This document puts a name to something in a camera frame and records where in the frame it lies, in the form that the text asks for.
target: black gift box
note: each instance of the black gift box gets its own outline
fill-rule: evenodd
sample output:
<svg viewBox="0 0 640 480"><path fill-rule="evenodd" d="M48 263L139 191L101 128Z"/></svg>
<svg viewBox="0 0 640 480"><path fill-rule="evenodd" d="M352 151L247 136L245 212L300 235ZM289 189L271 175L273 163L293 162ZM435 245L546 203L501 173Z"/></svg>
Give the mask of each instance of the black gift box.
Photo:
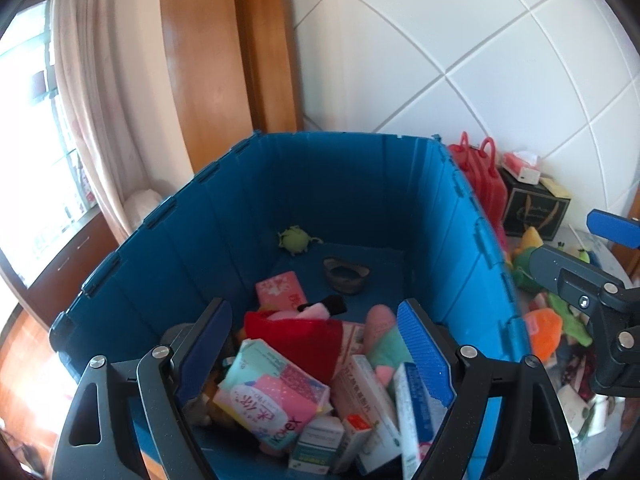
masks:
<svg viewBox="0 0 640 480"><path fill-rule="evenodd" d="M507 187L507 207L502 226L507 236L522 236L533 226L543 240L553 240L569 207L568 198L558 198L542 184L523 184L500 169Z"/></svg>

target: red plush toy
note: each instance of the red plush toy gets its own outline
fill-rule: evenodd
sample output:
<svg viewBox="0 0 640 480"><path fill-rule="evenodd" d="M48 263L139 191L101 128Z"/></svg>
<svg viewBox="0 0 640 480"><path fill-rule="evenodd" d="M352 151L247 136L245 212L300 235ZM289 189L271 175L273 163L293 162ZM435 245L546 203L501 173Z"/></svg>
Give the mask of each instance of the red plush toy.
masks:
<svg viewBox="0 0 640 480"><path fill-rule="evenodd" d="M249 339L262 339L306 373L330 384L342 345L342 322L333 319L268 319L273 310L247 312Z"/></svg>

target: white tile wall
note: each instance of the white tile wall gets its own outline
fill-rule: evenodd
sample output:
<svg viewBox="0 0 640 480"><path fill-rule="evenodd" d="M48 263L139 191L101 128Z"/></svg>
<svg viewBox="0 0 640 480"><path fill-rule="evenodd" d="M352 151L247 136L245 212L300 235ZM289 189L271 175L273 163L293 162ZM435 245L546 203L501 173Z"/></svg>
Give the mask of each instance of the white tile wall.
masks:
<svg viewBox="0 0 640 480"><path fill-rule="evenodd" d="M293 0L305 127L528 148L625 213L640 179L640 56L604 0Z"/></svg>

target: blue gripper pad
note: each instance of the blue gripper pad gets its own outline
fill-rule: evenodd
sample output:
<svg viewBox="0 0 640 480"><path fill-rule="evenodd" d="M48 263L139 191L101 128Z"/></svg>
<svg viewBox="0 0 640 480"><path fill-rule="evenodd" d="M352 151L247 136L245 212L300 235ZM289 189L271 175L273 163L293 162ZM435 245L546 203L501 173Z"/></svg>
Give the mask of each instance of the blue gripper pad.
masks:
<svg viewBox="0 0 640 480"><path fill-rule="evenodd" d="M188 400L194 399L200 394L202 385L209 376L222 345L229 335L231 321L231 305L228 301L222 301L207 321L200 335L192 342L178 370L180 382L175 398L180 408L183 408ZM198 323L196 322L191 331L197 329Z"/></svg>
<svg viewBox="0 0 640 480"><path fill-rule="evenodd" d="M398 306L398 329L429 394L449 408L456 398L449 363L407 300Z"/></svg>
<svg viewBox="0 0 640 480"><path fill-rule="evenodd" d="M587 227L597 236L625 247L640 249L640 222L636 220L594 209L587 215Z"/></svg>

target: red handle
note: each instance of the red handle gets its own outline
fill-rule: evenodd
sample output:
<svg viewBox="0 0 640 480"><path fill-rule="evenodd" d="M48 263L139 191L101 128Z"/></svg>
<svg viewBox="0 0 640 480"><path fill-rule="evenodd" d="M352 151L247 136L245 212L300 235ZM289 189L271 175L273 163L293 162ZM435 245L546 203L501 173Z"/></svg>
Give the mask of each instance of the red handle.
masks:
<svg viewBox="0 0 640 480"><path fill-rule="evenodd" d="M482 141L482 144L480 144L480 156L485 157L486 152L484 151L484 147L486 145L490 145L491 146L491 161L490 161L490 165L489 165L489 174L491 176L496 176L498 174L498 171L495 169L495 142L491 137L487 137L485 140Z"/></svg>
<svg viewBox="0 0 640 480"><path fill-rule="evenodd" d="M462 171L466 171L469 169L469 136L467 135L466 132L462 132L462 135L460 136L460 146L458 146L458 148L460 149L460 152L464 152L466 151L466 157L464 162L460 162L460 169Z"/></svg>

